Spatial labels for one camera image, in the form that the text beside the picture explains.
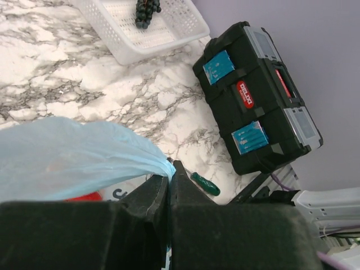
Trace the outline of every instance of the grape cluster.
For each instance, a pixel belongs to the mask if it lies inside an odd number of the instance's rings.
[[[140,29],[147,29],[150,25],[152,14],[154,12],[161,12],[160,0],[137,0],[135,19],[136,27]]]

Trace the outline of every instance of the white marble surface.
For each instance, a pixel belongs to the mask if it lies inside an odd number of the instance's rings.
[[[59,0],[0,0],[0,129],[47,116],[121,123],[230,201],[237,175],[192,64],[209,40],[120,66],[80,12]]]

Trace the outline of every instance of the light blue plastic bag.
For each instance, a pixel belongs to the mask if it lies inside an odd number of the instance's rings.
[[[111,122],[51,117],[0,130],[0,201],[63,200],[174,173],[151,141]]]

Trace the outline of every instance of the toolbox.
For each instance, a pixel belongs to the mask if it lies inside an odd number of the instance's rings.
[[[322,146],[270,35],[248,22],[213,38],[193,66],[236,173],[270,173]]]

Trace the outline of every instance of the white plastic basket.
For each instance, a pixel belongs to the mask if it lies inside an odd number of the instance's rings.
[[[116,60],[128,65],[209,35],[191,0],[160,0],[148,29],[135,26],[137,0],[72,0]]]

